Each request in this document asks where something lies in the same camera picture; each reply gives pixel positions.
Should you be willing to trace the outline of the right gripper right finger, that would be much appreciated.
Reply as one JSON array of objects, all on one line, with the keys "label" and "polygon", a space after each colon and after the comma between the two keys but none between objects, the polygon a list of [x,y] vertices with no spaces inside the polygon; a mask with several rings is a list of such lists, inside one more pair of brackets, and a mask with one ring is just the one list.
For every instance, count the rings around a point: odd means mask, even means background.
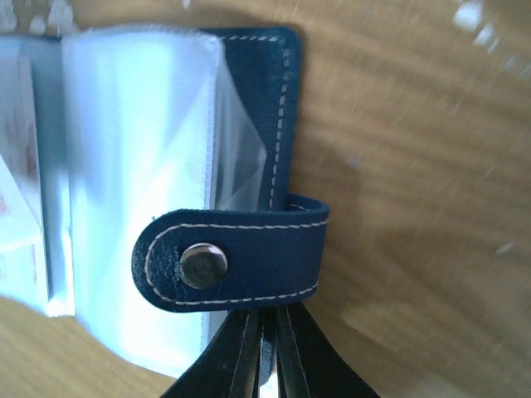
[{"label": "right gripper right finger", "polygon": [[335,351],[302,303],[277,307],[275,323],[281,397],[378,396]]}]

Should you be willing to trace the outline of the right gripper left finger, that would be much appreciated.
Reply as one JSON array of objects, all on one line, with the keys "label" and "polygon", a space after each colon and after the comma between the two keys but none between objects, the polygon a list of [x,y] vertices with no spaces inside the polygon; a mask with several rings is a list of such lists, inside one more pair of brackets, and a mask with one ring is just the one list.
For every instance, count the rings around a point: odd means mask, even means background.
[{"label": "right gripper left finger", "polygon": [[258,310],[229,312],[200,357],[163,393],[167,398],[259,395],[262,317]]}]

